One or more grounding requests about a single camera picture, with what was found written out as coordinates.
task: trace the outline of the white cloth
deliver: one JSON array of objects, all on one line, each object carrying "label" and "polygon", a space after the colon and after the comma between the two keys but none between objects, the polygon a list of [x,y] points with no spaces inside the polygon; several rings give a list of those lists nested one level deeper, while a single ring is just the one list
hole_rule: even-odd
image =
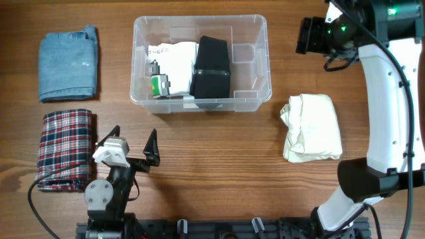
[{"label": "white cloth", "polygon": [[284,158],[289,162],[339,159],[343,153],[337,116],[329,96],[291,96],[280,117],[289,129],[284,146]]},{"label": "white cloth", "polygon": [[168,75],[169,96],[188,96],[197,59],[196,42],[149,46],[148,59],[156,60],[160,74]]}]

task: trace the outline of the wooden table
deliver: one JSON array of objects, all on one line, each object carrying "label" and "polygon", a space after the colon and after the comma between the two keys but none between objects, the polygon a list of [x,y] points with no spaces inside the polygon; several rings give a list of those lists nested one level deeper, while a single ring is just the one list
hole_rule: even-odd
[{"label": "wooden table", "polygon": [[[326,10],[327,5],[317,0],[0,6],[0,238],[48,237],[27,202],[27,190],[37,171],[42,118],[49,112],[75,108],[97,115],[99,137],[121,125],[133,157],[141,157],[150,131],[158,130],[161,166],[148,175],[137,174],[141,196],[127,205],[127,211],[139,219],[309,216],[337,187],[339,161],[292,164],[282,158],[287,128],[279,119],[279,110],[288,98],[301,93],[331,97],[341,128],[343,159],[364,157],[369,141],[362,66],[326,73],[322,56],[295,53],[301,19],[324,16]],[[257,112],[154,116],[130,102],[137,17],[239,14],[261,14],[268,22],[273,96]],[[39,103],[40,41],[46,33],[77,31],[87,24],[99,30],[99,96],[82,102]],[[98,167],[98,178],[107,172],[108,168]],[[425,188],[415,189],[409,238],[424,237],[424,197]],[[73,238],[76,223],[87,220],[82,193],[35,191],[33,200],[62,238]],[[384,238],[398,238],[406,191],[376,208]]]}]

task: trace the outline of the clear plastic bin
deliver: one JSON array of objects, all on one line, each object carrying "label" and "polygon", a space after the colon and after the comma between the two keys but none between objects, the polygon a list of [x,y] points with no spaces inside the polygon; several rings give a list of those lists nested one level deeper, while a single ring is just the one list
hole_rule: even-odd
[{"label": "clear plastic bin", "polygon": [[[230,95],[223,99],[152,98],[148,69],[149,45],[199,43],[202,36],[227,40]],[[267,22],[261,15],[139,17],[134,22],[130,98],[153,114],[211,110],[254,112],[272,97]]]}]

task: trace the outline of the red plaid fabric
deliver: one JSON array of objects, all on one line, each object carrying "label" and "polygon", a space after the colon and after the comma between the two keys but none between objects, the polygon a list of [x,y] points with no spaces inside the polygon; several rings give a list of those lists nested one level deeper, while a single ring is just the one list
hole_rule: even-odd
[{"label": "red plaid fabric", "polygon": [[66,110],[44,116],[35,179],[47,173],[87,162],[54,174],[39,183],[40,191],[82,192],[90,182],[92,158],[92,112]]}]

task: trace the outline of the black cable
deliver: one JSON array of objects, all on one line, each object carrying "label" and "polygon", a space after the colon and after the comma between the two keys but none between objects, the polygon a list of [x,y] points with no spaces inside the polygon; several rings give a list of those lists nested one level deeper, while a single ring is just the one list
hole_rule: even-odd
[{"label": "black cable", "polygon": [[323,68],[325,69],[326,72],[333,72],[333,71],[338,71],[338,70],[344,70],[347,67],[349,67],[351,65],[351,63],[353,63],[356,58],[359,56],[359,52],[356,51],[356,53],[353,55],[353,57],[351,57],[349,60],[347,60],[347,63],[345,63],[343,66],[336,66],[333,68],[329,68],[329,65],[332,64],[332,62],[339,56],[339,52],[337,51],[334,55],[332,55],[329,60],[325,63],[325,65],[323,66]]},{"label": "black cable", "polygon": [[406,220],[404,221],[404,228],[401,235],[401,238],[407,238],[408,230],[410,227],[410,221],[412,220],[412,206],[413,206],[413,142],[414,142],[414,108],[413,108],[413,99],[412,92],[410,91],[409,82],[404,75],[403,69],[398,63],[397,59],[392,55],[386,46],[384,46],[374,34],[372,34],[366,27],[358,23],[348,12],[336,2],[336,0],[331,0],[332,4],[338,8],[342,14],[344,14],[358,29],[363,33],[368,35],[374,43],[388,56],[391,62],[394,64],[402,85],[404,86],[404,91],[406,92],[406,101],[408,106],[408,145],[407,145],[407,169],[408,169],[408,200],[407,200],[407,209],[406,209]]},{"label": "black cable", "polygon": [[375,227],[377,228],[378,239],[383,239],[383,235],[381,233],[381,226],[379,225],[379,219],[378,219],[377,212],[375,211],[375,209],[373,208],[372,205],[365,203],[365,206],[372,211],[373,220],[375,221]]},{"label": "black cable", "polygon": [[135,184],[135,187],[137,188],[137,197],[132,198],[132,199],[128,199],[129,202],[138,199],[139,198],[139,195],[140,195],[139,185],[137,184],[137,181],[135,179],[134,179],[134,184]]},{"label": "black cable", "polygon": [[58,169],[58,170],[52,171],[52,172],[46,174],[45,176],[43,176],[43,177],[35,180],[32,183],[32,185],[29,187],[29,189],[28,189],[28,203],[29,203],[29,206],[31,207],[31,210],[33,211],[35,217],[39,220],[39,222],[41,223],[41,225],[44,227],[44,229],[46,229],[46,231],[48,233],[50,233],[50,235],[52,235],[53,238],[59,239],[59,237],[47,226],[47,224],[44,222],[44,220],[40,217],[40,214],[35,209],[34,204],[33,204],[33,200],[31,199],[31,193],[32,193],[33,188],[35,187],[35,185],[37,185],[43,179],[48,178],[48,177],[50,177],[50,176],[52,176],[54,174],[57,174],[57,173],[60,173],[60,172],[63,172],[63,171],[67,171],[67,170],[70,170],[70,169],[75,169],[75,168],[77,168],[77,167],[79,167],[81,165],[87,165],[87,162],[78,163],[76,165],[72,165],[72,166],[65,167],[63,169]]}]

